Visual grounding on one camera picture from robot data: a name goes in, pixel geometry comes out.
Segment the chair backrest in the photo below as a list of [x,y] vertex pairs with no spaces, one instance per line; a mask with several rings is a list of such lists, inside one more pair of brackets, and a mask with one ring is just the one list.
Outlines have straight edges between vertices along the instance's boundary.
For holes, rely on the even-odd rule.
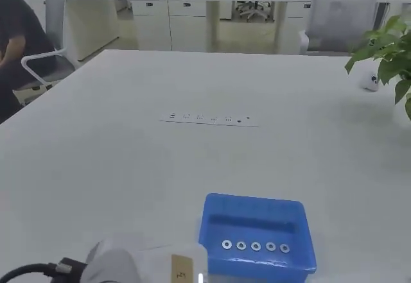
[[66,0],[46,0],[46,34],[55,49],[64,47],[64,12]]
[[309,50],[349,52],[372,30],[377,0],[312,0]]

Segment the beige label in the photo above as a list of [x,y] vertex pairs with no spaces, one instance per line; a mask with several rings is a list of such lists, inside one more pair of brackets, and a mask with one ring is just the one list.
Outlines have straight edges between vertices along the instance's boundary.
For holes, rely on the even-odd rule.
[[194,283],[193,259],[186,256],[171,256],[171,283]]

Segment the metal washer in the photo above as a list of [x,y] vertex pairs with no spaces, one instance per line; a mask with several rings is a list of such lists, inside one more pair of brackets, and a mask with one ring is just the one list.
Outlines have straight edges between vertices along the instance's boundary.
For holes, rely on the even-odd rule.
[[247,245],[245,244],[244,241],[238,241],[238,242],[237,242],[237,249],[239,249],[239,250],[245,250],[246,247],[247,247]]
[[226,250],[231,249],[232,247],[232,243],[229,240],[223,240],[223,242],[221,243],[221,245],[223,246],[223,248],[225,248]]
[[272,243],[272,242],[269,242],[269,243],[266,243],[265,244],[265,248],[268,250],[268,251],[275,251],[275,249],[276,249],[276,247],[275,247],[275,243]]
[[254,241],[254,242],[251,244],[251,248],[252,248],[254,251],[260,251],[260,250],[261,250],[261,245],[260,245],[260,243],[258,243],[257,241]]
[[287,244],[283,243],[283,244],[280,244],[280,250],[283,253],[288,253],[290,252],[290,247]]

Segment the gray chair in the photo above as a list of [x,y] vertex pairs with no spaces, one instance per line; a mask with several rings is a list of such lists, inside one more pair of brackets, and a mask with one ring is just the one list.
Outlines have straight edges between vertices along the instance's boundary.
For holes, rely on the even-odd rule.
[[264,12],[264,4],[267,4],[267,7],[270,7],[269,2],[245,2],[244,4],[239,5],[237,10],[240,10],[240,17],[247,16],[247,22],[251,21],[253,16],[258,15],[263,17],[266,21],[270,17],[269,13]]
[[300,54],[350,53],[372,30],[376,5],[377,0],[312,0],[308,28],[299,33]]
[[[42,53],[38,55],[28,55],[22,58],[21,65],[25,68],[37,81],[33,81],[24,85],[18,90],[31,89],[45,86],[46,89],[51,88],[51,83],[63,80],[71,73],[75,72],[77,63],[68,59],[67,50],[64,47],[64,12],[66,8],[66,0],[46,0],[46,34],[55,47],[55,51]],[[30,60],[36,60],[45,57],[55,56],[57,60],[56,69],[47,76],[40,77],[28,65]]]

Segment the black clothing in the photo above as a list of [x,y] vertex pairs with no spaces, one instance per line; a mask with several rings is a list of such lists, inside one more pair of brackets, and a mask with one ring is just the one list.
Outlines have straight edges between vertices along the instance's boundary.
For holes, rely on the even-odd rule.
[[[3,57],[9,40],[18,36],[26,39],[22,57],[54,51],[39,19],[24,0],[0,0],[0,51]],[[52,56],[29,61],[28,65],[42,76],[55,68],[55,61]],[[0,123],[16,112],[17,99],[13,89],[34,80],[21,66],[21,58],[7,64],[0,62]]]

